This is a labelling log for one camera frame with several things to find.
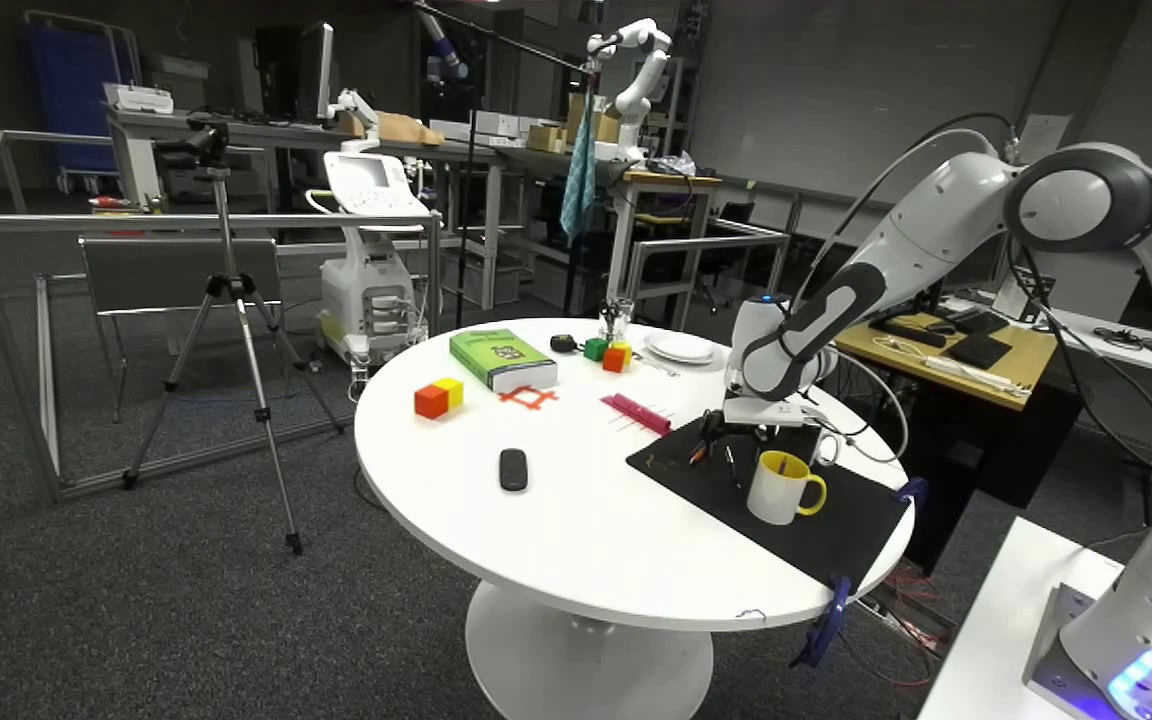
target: table leg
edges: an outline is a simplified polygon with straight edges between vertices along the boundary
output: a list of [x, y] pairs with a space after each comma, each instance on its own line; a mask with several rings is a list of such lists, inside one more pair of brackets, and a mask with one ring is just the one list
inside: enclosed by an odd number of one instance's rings
[[511, 720], [682, 720], [710, 681], [708, 634], [581, 622], [496, 583], [470, 592], [462, 650]]

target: yellow block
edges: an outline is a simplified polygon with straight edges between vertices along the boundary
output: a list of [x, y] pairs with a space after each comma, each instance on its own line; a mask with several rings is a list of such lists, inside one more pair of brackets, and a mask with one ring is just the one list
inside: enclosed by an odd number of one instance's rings
[[449, 391], [449, 413], [462, 409], [462, 385], [455, 376], [441, 376], [437, 390]]

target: black mat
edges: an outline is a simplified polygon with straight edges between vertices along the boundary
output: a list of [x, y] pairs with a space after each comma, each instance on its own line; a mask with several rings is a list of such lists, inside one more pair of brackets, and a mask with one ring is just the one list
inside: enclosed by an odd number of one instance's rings
[[698, 434], [703, 421], [693, 421], [633, 454], [629, 466], [819, 583], [847, 576], [857, 588], [864, 580], [903, 514], [903, 497], [847, 468], [817, 468], [826, 480], [824, 514], [770, 530], [743, 509], [754, 457], [764, 447], [807, 457], [817, 434], [754, 435], [750, 430], [725, 430], [719, 439], [708, 446], [708, 457], [689, 466], [698, 447]]

